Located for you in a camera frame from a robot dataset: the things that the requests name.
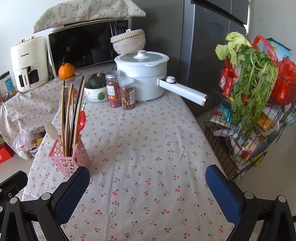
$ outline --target electric cooking pot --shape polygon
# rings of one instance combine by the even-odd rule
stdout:
[[[134,79],[137,101],[158,98],[168,89],[204,106],[208,101],[206,94],[178,84],[172,76],[166,77],[168,60],[165,54],[139,50],[137,53],[119,55],[114,61],[122,76]]]

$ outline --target blue gripper pad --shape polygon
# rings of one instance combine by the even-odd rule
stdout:
[[[205,179],[226,220],[238,226],[241,220],[239,202],[213,166],[207,167]]]
[[[61,226],[69,221],[75,208],[77,207],[80,199],[82,198],[85,190],[89,185],[89,171],[84,168],[81,173],[74,180],[72,184],[67,188],[64,195],[58,200],[55,205],[55,221]]]

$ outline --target white label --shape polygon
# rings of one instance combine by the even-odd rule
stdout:
[[[132,90],[132,91],[130,92],[130,101],[131,101],[131,104],[133,104],[133,103],[136,102],[135,90]]]
[[[107,85],[107,92],[108,92],[108,95],[115,95],[114,86]]]

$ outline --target dark green squash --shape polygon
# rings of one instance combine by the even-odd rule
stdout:
[[[92,74],[87,82],[88,89],[100,89],[106,86],[105,74],[101,72]]]

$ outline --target table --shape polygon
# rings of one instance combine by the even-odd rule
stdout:
[[[84,75],[87,80],[93,73],[105,73],[113,66],[114,63],[107,63],[77,70],[75,71],[77,78],[73,83],[78,88],[81,81],[80,75]],[[44,122],[52,121],[59,110],[61,88],[62,83],[54,79],[31,91],[17,92],[14,97],[1,105],[0,133],[5,142],[20,157],[29,158],[27,152],[18,151],[14,147],[14,142],[20,131],[27,130],[32,134],[45,131]]]
[[[91,178],[62,225],[69,240],[226,240],[233,225],[205,182],[206,167],[221,166],[180,96],[166,91],[130,111],[87,102],[85,112],[81,134]],[[58,129],[59,119],[58,113],[52,122]],[[46,157],[52,144],[46,135],[23,201],[53,192],[68,179]]]

